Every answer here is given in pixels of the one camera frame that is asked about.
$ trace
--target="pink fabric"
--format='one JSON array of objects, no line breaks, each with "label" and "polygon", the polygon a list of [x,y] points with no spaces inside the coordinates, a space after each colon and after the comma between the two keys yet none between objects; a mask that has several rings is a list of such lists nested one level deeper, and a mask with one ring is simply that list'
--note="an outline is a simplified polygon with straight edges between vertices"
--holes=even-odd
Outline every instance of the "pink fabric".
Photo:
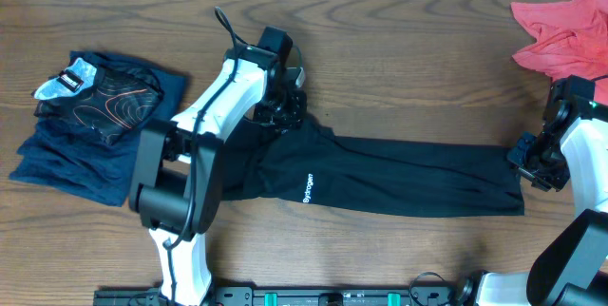
[{"label": "pink fabric", "polygon": [[[511,3],[517,22],[537,40],[513,59],[556,81],[608,74],[608,0]],[[608,79],[596,80],[597,102],[608,105]]]}]

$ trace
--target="wooden table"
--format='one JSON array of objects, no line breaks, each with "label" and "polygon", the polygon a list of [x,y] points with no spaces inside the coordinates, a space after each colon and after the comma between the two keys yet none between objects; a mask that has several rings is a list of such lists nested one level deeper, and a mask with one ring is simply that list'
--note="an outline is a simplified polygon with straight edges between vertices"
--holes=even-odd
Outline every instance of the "wooden table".
[{"label": "wooden table", "polygon": [[[237,32],[288,30],[302,48],[310,111],[339,135],[513,145],[539,131],[548,79],[511,55],[532,39],[509,2],[558,0],[0,0],[2,304],[85,305],[104,286],[161,279],[139,218],[10,182],[33,132],[30,97],[71,49],[128,53],[192,79],[182,107],[217,77]],[[224,202],[208,240],[219,279],[279,285],[401,285],[484,268],[524,271],[573,219],[570,188],[523,182],[525,217],[413,219],[275,200]]]}]

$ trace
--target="green strip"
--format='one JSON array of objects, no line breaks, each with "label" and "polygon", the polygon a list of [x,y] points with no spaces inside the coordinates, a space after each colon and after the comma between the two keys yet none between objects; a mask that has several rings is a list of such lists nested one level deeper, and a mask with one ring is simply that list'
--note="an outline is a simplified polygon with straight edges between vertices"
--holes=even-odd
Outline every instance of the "green strip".
[{"label": "green strip", "polygon": [[401,306],[401,295],[398,293],[389,293],[389,306]]},{"label": "green strip", "polygon": [[264,306],[277,306],[278,296],[276,293],[268,293],[264,296]]}]

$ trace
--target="clothing tag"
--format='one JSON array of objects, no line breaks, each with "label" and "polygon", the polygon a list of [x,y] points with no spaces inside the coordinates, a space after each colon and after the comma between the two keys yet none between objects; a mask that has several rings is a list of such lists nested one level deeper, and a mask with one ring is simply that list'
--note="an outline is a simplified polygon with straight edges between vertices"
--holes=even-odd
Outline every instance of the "clothing tag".
[{"label": "clothing tag", "polygon": [[72,92],[78,91],[80,86],[83,85],[83,80],[68,70],[61,72],[59,77],[57,77],[57,81]]}]

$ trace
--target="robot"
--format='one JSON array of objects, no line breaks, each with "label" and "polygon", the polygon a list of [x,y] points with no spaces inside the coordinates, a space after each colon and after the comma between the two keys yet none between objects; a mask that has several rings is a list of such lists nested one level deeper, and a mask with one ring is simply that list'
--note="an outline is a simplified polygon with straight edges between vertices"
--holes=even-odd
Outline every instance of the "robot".
[{"label": "robot", "polygon": [[[551,86],[541,134],[524,133],[507,157],[542,190],[559,191],[572,180],[577,217],[529,273],[479,272],[458,285],[416,285],[416,279],[401,290],[214,287],[205,232],[221,200],[224,141],[252,107],[253,122],[277,131],[297,126],[306,113],[304,70],[286,67],[294,47],[289,35],[267,27],[249,45],[220,9],[216,16],[233,41],[218,78],[170,122],[148,123],[131,183],[129,207],[159,249],[162,286],[98,291],[94,305],[608,305],[608,275],[599,272],[608,256],[608,107],[593,101],[595,83],[579,77]],[[187,176],[162,166],[175,160],[190,163]]]}]

